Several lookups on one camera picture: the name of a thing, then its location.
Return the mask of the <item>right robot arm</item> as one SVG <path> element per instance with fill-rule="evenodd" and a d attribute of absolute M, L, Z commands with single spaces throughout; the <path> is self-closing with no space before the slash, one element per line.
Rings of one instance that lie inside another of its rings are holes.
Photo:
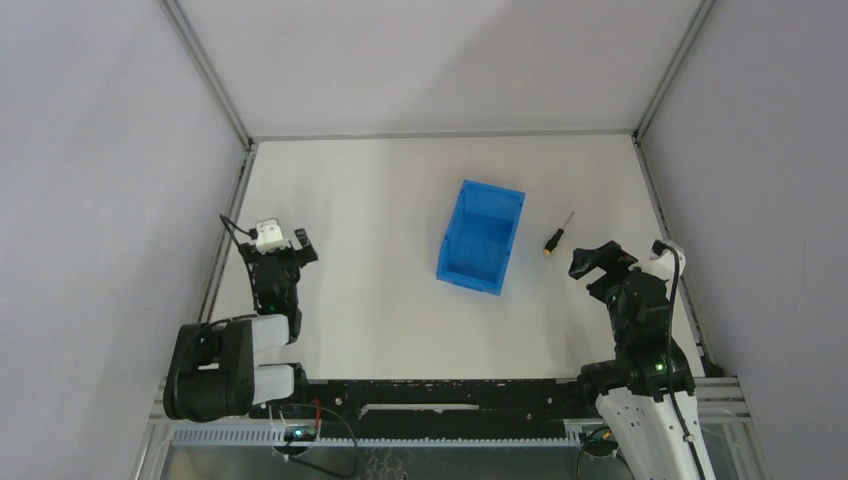
<path fill-rule="evenodd" d="M 614 357 L 583 366 L 577 377 L 584 412 L 601 416 L 636 479 L 712 479 L 700 427 L 696 383 L 673 337 L 685 254 L 657 240 L 638 260 L 615 241 L 577 248 L 569 275 L 606 308 Z"/>

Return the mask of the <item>black yellow screwdriver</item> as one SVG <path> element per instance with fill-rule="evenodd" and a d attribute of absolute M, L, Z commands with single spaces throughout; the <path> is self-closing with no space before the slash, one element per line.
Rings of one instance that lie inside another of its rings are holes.
<path fill-rule="evenodd" d="M 543 247 L 543 253 L 548 256 L 553 253 L 553 251 L 558 247 L 568 224 L 571 222 L 575 215 L 575 211 L 571 211 L 566 220 L 563 222 L 561 226 L 557 228 L 557 230 L 551 235 L 551 237 L 546 241 Z"/>

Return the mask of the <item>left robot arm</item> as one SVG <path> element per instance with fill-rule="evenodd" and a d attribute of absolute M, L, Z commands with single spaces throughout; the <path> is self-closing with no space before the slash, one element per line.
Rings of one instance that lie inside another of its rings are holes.
<path fill-rule="evenodd" d="M 313 392 L 305 383 L 284 380 L 270 396 L 257 385 L 256 353 L 291 344 L 301 331 L 298 283 L 301 270 L 318 255 L 304 229 L 294 235 L 298 248 L 258 227 L 253 243 L 237 245 L 247 270 L 251 314 L 180 327 L 163 392 L 168 418 L 207 423 L 245 415 L 270 399 L 290 417 L 310 409 Z"/>

